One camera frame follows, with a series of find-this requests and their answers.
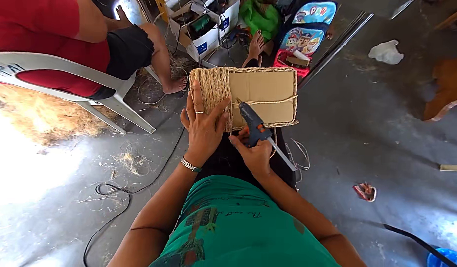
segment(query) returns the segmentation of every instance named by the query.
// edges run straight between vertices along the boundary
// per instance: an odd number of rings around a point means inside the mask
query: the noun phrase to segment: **jute rope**
[[[293,102],[293,118],[290,122],[276,122],[265,124],[267,128],[282,127],[299,123],[296,120],[296,109],[298,103],[297,95],[297,75],[296,70],[290,67],[269,67],[269,68],[235,68],[235,67],[217,67],[217,68],[197,68],[190,72],[190,86],[193,87],[195,80],[201,84],[202,101],[204,103],[204,113],[209,114],[212,109],[231,95],[229,73],[250,73],[250,72],[292,72],[293,73],[293,95],[282,100],[276,101],[247,101],[249,105],[255,104],[275,104],[282,102]],[[232,102],[230,107],[225,108],[228,112],[227,123],[225,124],[225,131],[232,132],[234,130],[241,130],[243,127],[233,127],[233,106],[238,105],[237,102]]]

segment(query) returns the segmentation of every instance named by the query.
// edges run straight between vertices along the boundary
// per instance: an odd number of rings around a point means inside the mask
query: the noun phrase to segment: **white plastic chair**
[[[92,100],[83,96],[66,93],[57,89],[33,85],[18,79],[16,76],[16,74],[22,71],[38,69],[65,71],[92,80],[106,87],[113,88],[116,90],[116,93],[112,97],[106,99]],[[158,76],[156,76],[150,67],[146,67],[146,70],[160,83]],[[112,126],[120,133],[125,134],[126,131],[123,130],[123,128],[118,126],[105,115],[101,114],[101,112],[95,109],[95,107],[92,105],[106,106],[152,134],[156,129],[152,127],[151,124],[149,124],[146,120],[144,120],[138,113],[136,113],[136,111],[130,108],[127,103],[123,102],[123,98],[135,82],[135,77],[136,72],[128,80],[121,80],[101,71],[89,68],[81,64],[77,64],[65,58],[59,58],[46,54],[26,52],[0,52],[0,82],[28,88],[34,91],[39,91],[44,94],[50,94],[77,103],[81,107],[85,108],[88,112],[94,114],[96,117]]]

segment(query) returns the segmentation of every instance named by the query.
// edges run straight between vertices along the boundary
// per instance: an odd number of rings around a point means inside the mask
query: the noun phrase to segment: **white cardboard box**
[[[199,15],[207,13],[211,18],[213,18],[219,26],[220,38],[223,38],[225,34],[228,34],[237,25],[240,0],[229,1],[227,9],[220,15],[208,10],[198,2],[193,3],[190,9]]]
[[[179,23],[174,21],[174,18],[184,14],[185,12],[190,11],[190,7],[193,3],[187,3],[179,10],[174,11],[174,7],[179,5],[178,1],[168,1],[166,2],[166,10],[168,12],[169,17],[169,27],[171,28],[172,33],[176,36],[179,41],[179,44],[186,48],[187,53],[194,58],[196,61],[200,61],[210,52],[215,50],[219,46],[219,36],[218,36],[218,27],[212,28],[206,34],[202,35],[196,40],[191,40],[188,32],[188,27],[190,23],[187,25],[181,26]]]
[[[219,26],[219,36],[223,38],[225,34],[228,34],[235,26],[238,21],[238,10],[240,9],[240,0],[231,0],[228,3],[228,8],[225,9],[223,14],[217,15],[213,11],[208,11],[208,15],[213,18]]]

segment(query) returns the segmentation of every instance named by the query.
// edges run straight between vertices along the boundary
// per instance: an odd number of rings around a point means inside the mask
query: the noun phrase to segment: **box logo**
[[[229,24],[228,21],[229,21],[229,19],[230,19],[230,17],[228,17],[228,18],[226,18],[226,19],[224,19],[224,20],[222,21],[222,25],[221,25],[221,26],[222,26],[222,29],[221,29],[221,30],[225,30],[225,29],[228,27],[228,24]]]
[[[197,47],[197,51],[199,52],[199,55],[207,51],[207,42],[203,43],[202,45]]]

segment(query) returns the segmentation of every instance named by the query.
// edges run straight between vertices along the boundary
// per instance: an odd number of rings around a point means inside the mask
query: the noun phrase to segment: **red shirt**
[[[76,0],[0,0],[0,52],[34,52],[66,58],[101,72],[107,71],[107,41],[73,39],[79,31]],[[19,79],[81,96],[91,96],[100,84],[57,70],[32,70]]]

